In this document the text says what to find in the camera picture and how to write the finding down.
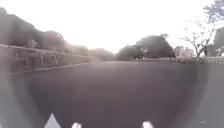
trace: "sky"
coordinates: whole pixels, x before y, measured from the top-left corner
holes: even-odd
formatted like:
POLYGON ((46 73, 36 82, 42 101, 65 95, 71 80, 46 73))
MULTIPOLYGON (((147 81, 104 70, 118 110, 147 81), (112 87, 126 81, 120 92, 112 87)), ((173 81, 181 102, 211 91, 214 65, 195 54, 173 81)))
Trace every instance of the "sky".
POLYGON ((168 33, 172 47, 186 22, 203 15, 212 0, 0 0, 8 13, 42 31, 61 33, 67 42, 118 52, 148 35, 168 33))

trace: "tree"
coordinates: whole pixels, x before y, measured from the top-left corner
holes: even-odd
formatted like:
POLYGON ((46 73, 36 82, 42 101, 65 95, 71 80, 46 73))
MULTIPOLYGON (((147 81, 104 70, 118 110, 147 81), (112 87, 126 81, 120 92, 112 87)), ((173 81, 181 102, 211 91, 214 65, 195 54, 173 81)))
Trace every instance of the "tree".
POLYGON ((118 60, 131 60, 140 58, 141 51, 137 45, 127 45, 123 47, 116 55, 118 60))
POLYGON ((175 57, 173 48, 166 41, 166 35, 147 36, 136 43, 147 58, 175 57))
POLYGON ((224 0, 215 0, 210 6, 204 7, 208 14, 209 22, 217 22, 224 19, 224 0))
POLYGON ((193 26, 193 32, 187 28, 184 30, 189 32, 183 39, 193 45, 197 57, 200 57, 201 53, 205 52, 207 46, 209 45, 214 31, 216 31, 216 24, 211 23, 208 20, 191 21, 195 26, 193 26))
POLYGON ((114 54, 103 48, 89 50, 89 54, 101 60, 114 60, 114 54))

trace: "bare tree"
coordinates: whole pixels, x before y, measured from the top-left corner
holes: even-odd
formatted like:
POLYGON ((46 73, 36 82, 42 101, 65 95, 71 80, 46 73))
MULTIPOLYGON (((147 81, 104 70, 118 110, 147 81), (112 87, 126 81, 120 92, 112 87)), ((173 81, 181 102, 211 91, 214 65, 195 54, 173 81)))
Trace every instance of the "bare tree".
POLYGON ((193 22, 191 21, 191 23, 195 25, 193 32, 190 31, 187 36, 181 39, 191 43, 195 49, 197 57, 200 57, 201 53, 206 53, 205 50, 211 41, 214 31, 216 31, 216 24, 208 22, 207 20, 200 22, 198 19, 193 22))

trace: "wall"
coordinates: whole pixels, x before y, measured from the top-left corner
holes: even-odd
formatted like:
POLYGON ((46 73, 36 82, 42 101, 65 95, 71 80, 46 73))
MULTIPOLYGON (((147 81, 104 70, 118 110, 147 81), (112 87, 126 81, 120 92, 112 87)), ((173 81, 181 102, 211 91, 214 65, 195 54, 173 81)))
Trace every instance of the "wall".
POLYGON ((3 44, 0 44, 0 51, 0 63, 7 64, 9 72, 32 71, 98 61, 91 56, 70 55, 3 44))

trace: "asphalt road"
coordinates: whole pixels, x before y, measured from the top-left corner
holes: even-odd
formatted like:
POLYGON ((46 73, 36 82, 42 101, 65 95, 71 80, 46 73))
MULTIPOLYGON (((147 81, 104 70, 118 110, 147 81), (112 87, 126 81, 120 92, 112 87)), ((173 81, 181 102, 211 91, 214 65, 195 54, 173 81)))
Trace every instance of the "asphalt road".
POLYGON ((102 62, 10 76, 32 127, 223 128, 223 65, 102 62))

